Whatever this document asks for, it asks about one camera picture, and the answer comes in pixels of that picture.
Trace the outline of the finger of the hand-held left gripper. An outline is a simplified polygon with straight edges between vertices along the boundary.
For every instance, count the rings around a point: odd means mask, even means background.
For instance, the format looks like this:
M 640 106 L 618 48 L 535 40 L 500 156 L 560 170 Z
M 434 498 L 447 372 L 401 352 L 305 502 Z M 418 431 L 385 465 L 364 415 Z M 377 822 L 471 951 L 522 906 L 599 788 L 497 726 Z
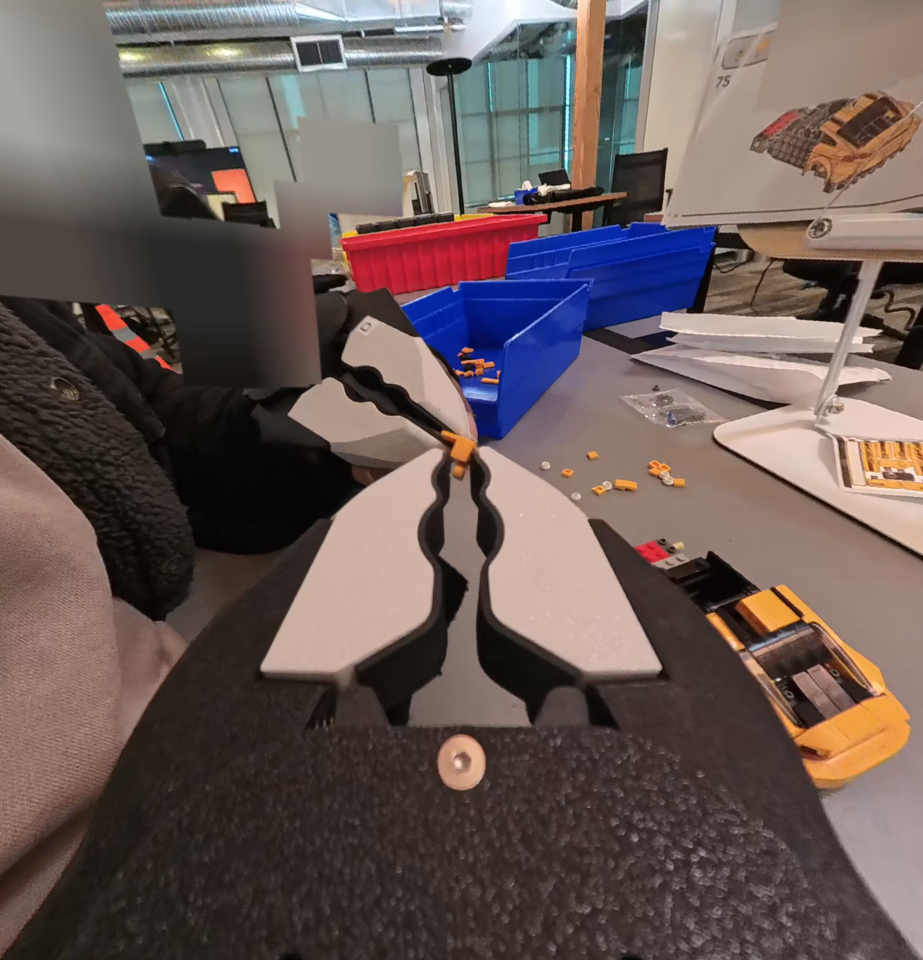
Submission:
M 287 416 L 324 440 L 352 466 L 398 469 L 442 442 L 401 414 L 387 414 L 369 400 L 350 396 L 343 382 L 325 378 L 305 390 Z
M 345 381 L 385 414 L 431 435 L 477 440 L 473 413 L 455 374 L 413 332 L 371 316 L 359 319 L 340 355 Z

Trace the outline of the heap of orange lego parts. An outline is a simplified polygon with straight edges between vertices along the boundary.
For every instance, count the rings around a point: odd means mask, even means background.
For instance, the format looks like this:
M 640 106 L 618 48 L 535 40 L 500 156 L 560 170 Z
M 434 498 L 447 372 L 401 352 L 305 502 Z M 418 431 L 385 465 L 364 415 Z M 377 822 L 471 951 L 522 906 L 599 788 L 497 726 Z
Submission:
M 463 387 L 498 387 L 501 384 L 502 370 L 496 359 L 472 346 L 465 346 L 457 352 L 452 370 Z

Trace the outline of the orange black lego car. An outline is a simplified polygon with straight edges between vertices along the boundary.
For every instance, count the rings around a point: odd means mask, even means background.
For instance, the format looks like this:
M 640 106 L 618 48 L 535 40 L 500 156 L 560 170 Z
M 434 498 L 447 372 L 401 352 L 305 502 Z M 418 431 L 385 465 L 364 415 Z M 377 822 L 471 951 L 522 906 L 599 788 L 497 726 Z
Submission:
M 882 672 L 785 585 L 761 589 L 719 555 L 665 538 L 636 545 L 684 590 L 766 695 L 816 788 L 838 790 L 895 757 L 908 711 Z

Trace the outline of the lego instruction booklet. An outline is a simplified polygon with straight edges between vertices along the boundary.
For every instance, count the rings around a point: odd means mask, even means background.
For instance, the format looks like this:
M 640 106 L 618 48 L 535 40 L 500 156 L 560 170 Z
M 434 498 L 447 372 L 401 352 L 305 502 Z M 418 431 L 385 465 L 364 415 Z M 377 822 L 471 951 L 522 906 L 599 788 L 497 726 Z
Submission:
M 669 225 L 923 208 L 923 7 L 786 10 L 719 48 Z

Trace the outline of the person's left hand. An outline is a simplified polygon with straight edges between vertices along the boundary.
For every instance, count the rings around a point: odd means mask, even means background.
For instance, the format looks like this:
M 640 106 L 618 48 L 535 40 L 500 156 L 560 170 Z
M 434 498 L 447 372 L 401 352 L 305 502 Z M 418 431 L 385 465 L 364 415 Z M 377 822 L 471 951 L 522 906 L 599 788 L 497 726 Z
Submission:
M 464 408 L 464 412 L 465 412 L 466 417 L 467 417 L 467 431 L 468 431 L 469 438 L 470 438 L 472 441 L 474 441 L 475 444 L 477 444 L 477 443 L 478 443 L 478 439 L 479 439 L 479 435 L 478 435 L 478 428 L 477 428 L 477 424 L 476 424 L 476 419 L 475 419 L 473 410 L 472 410 L 472 408 L 471 408 L 471 406 L 470 406 L 470 404 L 469 404 L 469 402 L 468 402 L 468 398 L 466 397 L 465 392 L 464 392 L 464 385 L 465 385 L 465 384 L 464 384 L 463 380 L 461 380 L 461 379 L 457 376 L 457 372 L 456 372 L 454 369 L 453 369 L 453 372 L 452 372 L 452 381 L 453 381 L 453 386 L 455 387 L 455 391 L 456 391 L 456 392 L 458 393 L 458 395 L 460 396 L 460 401 L 461 401 L 461 403 L 462 403 L 462 406 L 463 406 L 463 408 Z

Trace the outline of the red plastic bin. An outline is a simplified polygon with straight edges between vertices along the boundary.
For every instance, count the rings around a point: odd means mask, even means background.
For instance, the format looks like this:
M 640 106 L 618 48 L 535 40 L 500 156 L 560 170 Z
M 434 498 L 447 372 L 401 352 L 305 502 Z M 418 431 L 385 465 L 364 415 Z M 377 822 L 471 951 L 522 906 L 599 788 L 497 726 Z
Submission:
M 537 239 L 547 222 L 545 213 L 481 214 L 344 236 L 340 246 L 359 291 L 400 295 L 501 279 L 510 246 Z

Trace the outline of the cluttered wooden desk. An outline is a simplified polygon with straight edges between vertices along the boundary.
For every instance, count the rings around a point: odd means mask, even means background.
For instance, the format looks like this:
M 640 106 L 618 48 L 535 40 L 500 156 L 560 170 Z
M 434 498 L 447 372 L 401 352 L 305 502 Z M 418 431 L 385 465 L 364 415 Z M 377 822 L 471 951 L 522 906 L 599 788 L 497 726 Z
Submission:
M 629 197 L 628 192 L 618 191 L 609 193 L 591 194 L 584 196 L 564 197 L 561 194 L 553 194 L 544 198 L 544 201 L 530 203 L 515 203 L 503 201 L 501 205 L 485 205 L 477 209 L 479 214 L 488 215 L 536 215 L 546 214 L 548 219 L 554 213 L 565 214 L 571 217 L 571 233 L 578 233 L 590 226 L 585 226 L 584 221 L 589 213 L 594 213 L 601 209 L 606 211 L 616 202 L 623 201 Z

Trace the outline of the clear bag of dark pieces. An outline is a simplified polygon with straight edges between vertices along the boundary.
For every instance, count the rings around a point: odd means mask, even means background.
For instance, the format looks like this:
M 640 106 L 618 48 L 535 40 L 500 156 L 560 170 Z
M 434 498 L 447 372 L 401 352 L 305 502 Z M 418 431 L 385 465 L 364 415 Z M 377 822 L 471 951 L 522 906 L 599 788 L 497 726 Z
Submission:
M 681 389 L 624 394 L 620 400 L 650 423 L 670 429 L 719 425 L 726 421 Z

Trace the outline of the white book stand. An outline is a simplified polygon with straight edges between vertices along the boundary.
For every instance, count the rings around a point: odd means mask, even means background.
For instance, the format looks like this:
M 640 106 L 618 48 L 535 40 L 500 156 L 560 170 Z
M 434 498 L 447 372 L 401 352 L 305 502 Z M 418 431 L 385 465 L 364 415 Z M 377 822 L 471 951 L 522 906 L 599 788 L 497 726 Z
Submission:
M 748 225 L 757 252 L 788 259 L 858 261 L 858 286 L 822 384 L 809 399 L 715 429 L 723 448 L 801 489 L 923 558 L 923 496 L 902 488 L 851 490 L 842 466 L 852 442 L 923 442 L 923 420 L 859 399 L 841 399 L 839 381 L 855 333 L 886 262 L 923 263 L 923 212 L 852 214 L 828 209 L 810 223 Z

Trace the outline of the white ceiling vent grille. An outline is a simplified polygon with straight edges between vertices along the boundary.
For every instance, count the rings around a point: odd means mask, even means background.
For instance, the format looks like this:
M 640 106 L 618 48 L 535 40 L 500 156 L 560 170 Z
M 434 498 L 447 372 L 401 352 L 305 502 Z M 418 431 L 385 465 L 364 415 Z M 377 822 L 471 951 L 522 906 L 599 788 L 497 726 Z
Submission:
M 295 36 L 289 39 L 289 45 L 299 73 L 348 68 L 345 41 L 339 33 Z

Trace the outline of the black mesh office chair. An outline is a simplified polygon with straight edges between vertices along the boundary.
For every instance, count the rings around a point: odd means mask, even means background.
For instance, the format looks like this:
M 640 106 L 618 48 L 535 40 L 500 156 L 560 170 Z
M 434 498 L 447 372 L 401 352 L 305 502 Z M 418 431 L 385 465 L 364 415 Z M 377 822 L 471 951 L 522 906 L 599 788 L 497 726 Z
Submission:
M 623 193 L 602 216 L 603 226 L 628 227 L 648 214 L 663 210 L 666 197 L 668 149 L 617 154 L 612 166 L 610 192 Z

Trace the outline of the wooden pillar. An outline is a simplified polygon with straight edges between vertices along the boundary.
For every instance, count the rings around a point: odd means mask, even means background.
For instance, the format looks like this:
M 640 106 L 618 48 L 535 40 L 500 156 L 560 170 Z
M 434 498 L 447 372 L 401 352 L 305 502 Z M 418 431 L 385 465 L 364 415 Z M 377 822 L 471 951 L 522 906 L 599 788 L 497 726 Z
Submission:
M 575 23 L 572 185 L 595 186 L 601 117 L 606 1 L 579 1 Z

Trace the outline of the beige hooded sweatshirt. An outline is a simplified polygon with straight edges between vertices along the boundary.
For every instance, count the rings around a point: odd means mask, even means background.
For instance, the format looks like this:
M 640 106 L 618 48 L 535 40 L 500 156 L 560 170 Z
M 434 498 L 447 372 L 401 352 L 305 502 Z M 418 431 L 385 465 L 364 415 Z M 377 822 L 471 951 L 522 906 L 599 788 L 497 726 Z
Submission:
M 81 845 L 184 649 L 114 598 L 89 520 L 0 434 L 0 958 Z

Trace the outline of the black swivel office chair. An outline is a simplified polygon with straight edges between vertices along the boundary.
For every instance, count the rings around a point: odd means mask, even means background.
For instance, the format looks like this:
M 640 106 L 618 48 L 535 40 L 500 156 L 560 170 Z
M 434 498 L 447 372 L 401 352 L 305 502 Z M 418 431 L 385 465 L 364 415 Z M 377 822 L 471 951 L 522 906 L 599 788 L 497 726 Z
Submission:
M 814 322 L 841 323 L 852 305 L 861 270 L 859 261 L 788 259 L 782 271 L 802 282 L 814 284 L 825 293 L 819 305 L 800 319 Z

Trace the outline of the silver ventilation duct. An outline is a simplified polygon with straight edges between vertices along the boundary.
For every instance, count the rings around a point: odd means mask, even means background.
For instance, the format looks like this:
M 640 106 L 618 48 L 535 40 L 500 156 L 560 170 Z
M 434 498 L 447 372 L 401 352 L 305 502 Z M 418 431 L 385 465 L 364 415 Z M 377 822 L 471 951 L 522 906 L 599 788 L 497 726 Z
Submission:
M 472 15 L 471 2 L 461 1 L 111 1 L 103 8 L 121 74 L 158 80 L 300 73 L 290 38 L 329 34 L 343 37 L 344 70 L 427 66 Z

